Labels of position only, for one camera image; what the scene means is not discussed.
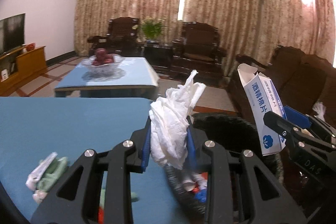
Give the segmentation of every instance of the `bowl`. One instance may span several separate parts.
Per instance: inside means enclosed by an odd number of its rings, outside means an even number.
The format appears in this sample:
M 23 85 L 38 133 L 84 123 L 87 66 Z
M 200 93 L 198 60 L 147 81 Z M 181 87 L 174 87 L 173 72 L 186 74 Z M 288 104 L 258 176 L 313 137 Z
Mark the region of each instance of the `bowl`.
M 81 64 L 88 68 L 92 73 L 100 74 L 112 74 L 113 71 L 120 65 L 120 63 L 125 59 L 125 57 L 120 56 L 119 54 L 113 54 L 114 63 L 103 64 L 100 66 L 93 66 L 92 63 L 95 60 L 95 56 L 91 56 L 88 59 L 84 59 Z

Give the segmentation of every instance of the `coffee table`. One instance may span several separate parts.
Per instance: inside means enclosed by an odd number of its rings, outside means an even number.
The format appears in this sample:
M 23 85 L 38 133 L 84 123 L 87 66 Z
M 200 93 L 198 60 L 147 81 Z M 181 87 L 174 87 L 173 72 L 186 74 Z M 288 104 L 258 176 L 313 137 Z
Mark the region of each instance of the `coffee table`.
M 39 160 L 55 151 L 72 164 L 87 149 L 112 149 L 144 128 L 150 103 L 144 98 L 0 97 L 0 182 L 16 208 L 30 220 L 38 206 L 25 182 Z M 132 203 L 134 223 L 189 223 L 164 170 L 152 159 L 145 173 L 131 173 L 131 190 L 139 197 Z M 13 205 L 6 196 L 0 195 L 0 204 L 8 211 Z
M 55 87 L 55 97 L 66 97 L 80 90 L 81 97 L 143 97 L 157 98 L 159 76 L 143 57 L 126 57 L 115 74 L 97 78 L 78 64 Z

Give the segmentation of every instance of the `potted plant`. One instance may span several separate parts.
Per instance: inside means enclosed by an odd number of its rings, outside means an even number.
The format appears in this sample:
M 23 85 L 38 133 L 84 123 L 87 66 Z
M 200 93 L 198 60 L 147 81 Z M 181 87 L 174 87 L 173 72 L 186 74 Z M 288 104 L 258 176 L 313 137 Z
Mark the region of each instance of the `potted plant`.
M 162 34 L 163 30 L 163 19 L 154 19 L 151 17 L 146 17 L 141 22 L 141 30 L 145 35 L 148 43 L 157 42 L 158 37 Z

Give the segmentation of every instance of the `red apple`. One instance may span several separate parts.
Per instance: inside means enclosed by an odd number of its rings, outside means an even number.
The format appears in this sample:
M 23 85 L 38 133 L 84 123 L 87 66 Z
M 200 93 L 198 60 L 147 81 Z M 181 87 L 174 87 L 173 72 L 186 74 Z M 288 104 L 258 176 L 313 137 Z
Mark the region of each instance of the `red apple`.
M 95 60 L 92 62 L 92 66 L 100 66 L 100 65 L 102 65 L 101 61 Z
M 104 60 L 104 64 L 111 64 L 111 63 L 114 63 L 114 60 L 111 58 L 107 58 Z
M 106 54 L 106 59 L 113 59 L 114 60 L 113 54 Z
M 98 48 L 96 51 L 95 51 L 95 56 L 96 56 L 96 59 L 101 61 L 101 60 L 104 60 L 106 57 L 106 54 L 107 54 L 107 50 L 104 49 L 104 48 Z

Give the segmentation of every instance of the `wooden furniture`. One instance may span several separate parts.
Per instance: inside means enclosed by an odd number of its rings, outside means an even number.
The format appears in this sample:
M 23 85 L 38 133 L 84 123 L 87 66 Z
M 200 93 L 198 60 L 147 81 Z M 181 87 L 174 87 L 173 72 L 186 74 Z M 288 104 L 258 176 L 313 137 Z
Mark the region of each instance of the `wooden furniture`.
M 201 77 L 221 79 L 222 58 L 226 51 L 219 47 L 217 28 L 205 23 L 184 22 L 181 38 L 173 41 L 174 56 L 169 75 L 189 75 L 197 70 Z
M 297 48 L 284 46 L 276 48 L 268 66 L 249 56 L 237 55 L 236 60 L 263 69 L 263 73 L 272 79 L 283 105 L 288 105 L 303 114 L 316 115 L 312 110 L 313 105 L 317 101 L 323 102 L 327 107 L 326 122 L 336 127 L 336 69 L 327 60 L 316 55 L 307 55 Z M 254 123 L 251 107 L 237 71 L 232 75 L 228 92 L 241 116 Z
M 173 47 L 170 45 L 138 43 L 139 54 L 145 57 L 155 71 L 169 72 L 173 59 Z
M 137 28 L 138 18 L 119 17 L 109 21 L 108 34 L 104 37 L 89 37 L 87 42 L 92 46 L 89 56 L 94 55 L 97 48 L 105 48 L 111 53 L 126 57 L 137 56 Z
M 44 46 L 25 53 L 23 53 L 23 49 L 24 47 L 21 47 L 0 57 L 1 68 L 1 62 L 5 62 L 14 54 L 18 55 L 15 58 L 16 71 L 11 73 L 7 80 L 0 82 L 0 96 L 12 94 L 16 89 L 47 72 Z

